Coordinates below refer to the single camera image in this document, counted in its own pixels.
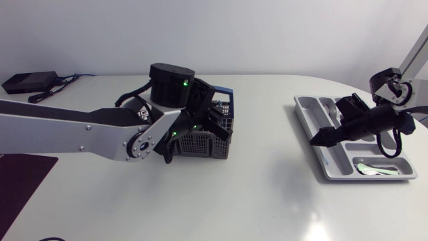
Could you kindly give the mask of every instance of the white tabletop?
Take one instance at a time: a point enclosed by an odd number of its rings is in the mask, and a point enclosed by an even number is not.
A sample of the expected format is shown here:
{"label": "white tabletop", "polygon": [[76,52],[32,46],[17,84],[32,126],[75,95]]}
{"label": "white tabletop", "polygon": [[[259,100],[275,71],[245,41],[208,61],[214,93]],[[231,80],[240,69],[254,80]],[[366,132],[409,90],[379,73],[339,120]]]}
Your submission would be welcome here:
{"label": "white tabletop", "polygon": [[[305,76],[198,76],[234,89],[229,158],[159,155],[137,163],[91,153],[60,160],[4,240],[426,240],[428,130],[403,137],[410,181],[328,181],[294,112],[295,95],[348,96],[353,87]],[[147,76],[85,77],[41,102],[113,107]],[[0,98],[25,100],[29,94]]]}

